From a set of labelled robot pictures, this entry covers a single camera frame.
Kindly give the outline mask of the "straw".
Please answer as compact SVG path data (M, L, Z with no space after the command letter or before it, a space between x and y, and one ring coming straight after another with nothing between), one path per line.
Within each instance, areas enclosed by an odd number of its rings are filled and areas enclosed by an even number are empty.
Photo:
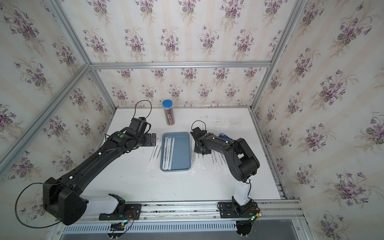
M216 156L214 151L211 152L211 157L212 157L212 160L213 160L213 164L215 166L215 170L216 170L216 172L218 172L220 170L220 166L219 166L219 163L218 163L218 160L217 160L217 156Z
M206 169L204 155L202 155L202 154L198 154L198 159L199 159L198 166L199 166L200 168L202 168L202 169Z
M218 156L218 158L220 159L220 162L222 164L222 167L224 168L226 174L229 173L229 169L228 169L228 165L227 165L227 162L225 160L225 156L223 154L220 154L220 153L216 153L216 155Z
M153 167L153 165L154 165L155 155L156 155L157 149L158 149L158 146L154 147L154 149L153 149L153 151L151 153L150 160L149 160L149 163L148 163L148 166L147 166L147 171L149 171L149 169L151 169Z
M170 161L170 154L171 154L171 146L172 146L172 138L167 138L167 154L166 154L166 161L165 161L165 170L167 171L169 168L169 161Z
M169 138L165 137L164 141L164 154L163 154L163 163L162 163L162 170L166 170L166 163L167 163L167 158L168 158L168 143L169 143Z
M196 163L195 145L192 144L192 163L191 163L192 175L196 173L196 166L197 166L197 163Z
M153 165L152 168L155 167L156 161L157 161L157 159L158 159L158 157L159 157L159 154L160 154L160 152L161 152L161 147L162 147L162 146L158 146L158 149L157 149L157 152L156 152L156 155L155 155L154 165Z
M172 137L170 154L169 154L169 162L168 162L168 171L170 171L172 168L173 154L174 154L174 149L175 149L175 141L176 141L176 138Z

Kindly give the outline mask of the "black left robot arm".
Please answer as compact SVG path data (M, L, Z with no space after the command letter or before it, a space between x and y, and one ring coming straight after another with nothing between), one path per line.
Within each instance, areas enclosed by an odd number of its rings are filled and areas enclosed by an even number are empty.
M127 214L126 201L116 195L91 197L83 194L86 187L110 163L139 147L154 146L146 118L132 118L128 127L107 137L103 145L72 171L43 184L43 208L64 225L76 223L84 216L106 215L112 220Z

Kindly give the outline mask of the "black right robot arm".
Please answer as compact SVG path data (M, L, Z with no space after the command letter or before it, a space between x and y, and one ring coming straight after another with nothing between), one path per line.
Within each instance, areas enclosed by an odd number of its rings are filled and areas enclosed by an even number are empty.
M256 175L260 162L243 138L237 140L226 139L201 130L196 127L191 130L195 141L194 150L201 155L210 155L213 151L224 155L230 173L238 181L232 197L233 210L237 215L253 210L253 200L250 197L252 181Z

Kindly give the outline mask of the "blue storage tray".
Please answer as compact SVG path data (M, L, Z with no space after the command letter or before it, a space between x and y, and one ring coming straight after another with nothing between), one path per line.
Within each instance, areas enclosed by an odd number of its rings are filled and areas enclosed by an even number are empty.
M173 154L172 168L170 171L162 170L165 137L175 137L175 149ZM191 140L188 132L170 132L163 134L160 169L163 172L188 171L191 168Z

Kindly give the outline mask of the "pencil tube with blue lid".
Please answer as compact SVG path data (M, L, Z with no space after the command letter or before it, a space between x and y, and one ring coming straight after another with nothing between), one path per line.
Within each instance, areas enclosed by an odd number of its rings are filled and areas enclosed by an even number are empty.
M173 102L171 100L164 100L162 102L163 109L165 111L167 124L172 126L175 123L175 116L173 112Z

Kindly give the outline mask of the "vented metal strip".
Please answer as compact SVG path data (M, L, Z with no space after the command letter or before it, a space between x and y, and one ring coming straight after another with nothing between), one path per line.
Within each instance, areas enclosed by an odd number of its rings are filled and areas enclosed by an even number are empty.
M74 224L64 227L63 234L107 234L107 233L181 233L237 231L235 221L207 222L135 222L114 230L111 223Z

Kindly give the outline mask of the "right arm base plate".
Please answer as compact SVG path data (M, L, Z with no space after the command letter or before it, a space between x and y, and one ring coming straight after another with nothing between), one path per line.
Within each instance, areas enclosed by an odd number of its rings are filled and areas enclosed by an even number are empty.
M217 207L220 212L221 219L244 218L253 221L262 215L258 204L253 200L250 200L243 206L237 204L236 201L218 202Z

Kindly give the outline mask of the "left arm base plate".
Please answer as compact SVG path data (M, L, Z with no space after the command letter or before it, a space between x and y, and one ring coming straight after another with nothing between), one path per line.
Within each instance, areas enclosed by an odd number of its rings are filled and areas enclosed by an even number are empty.
M141 204L124 204L111 213L111 214L100 214L99 221L122 221L122 220L138 220L141 214Z

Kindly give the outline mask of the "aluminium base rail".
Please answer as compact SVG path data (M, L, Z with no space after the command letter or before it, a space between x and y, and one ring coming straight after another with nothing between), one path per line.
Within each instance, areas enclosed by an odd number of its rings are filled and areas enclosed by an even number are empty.
M129 224L135 222L207 222L207 221L235 221L237 231L230 231L241 237L248 237L255 232L263 222L287 221L288 225L293 228L294 236L299 240L314 239L308 223L305 219L303 210L300 208L296 200L266 200L254 201L261 210L261 216L255 220L244 218L221 219L220 212L217 207L218 201L192 201L192 202L142 202L129 203L141 204L142 210L138 220L128 219ZM106 224L120 223L122 221L99 221L97 216L89 216L80 219L75 224ZM69 235L91 235L91 234L63 234L65 226L59 224L49 231L48 240L60 240ZM128 234L136 233L107 233L100 234L103 238L111 240L121 240Z

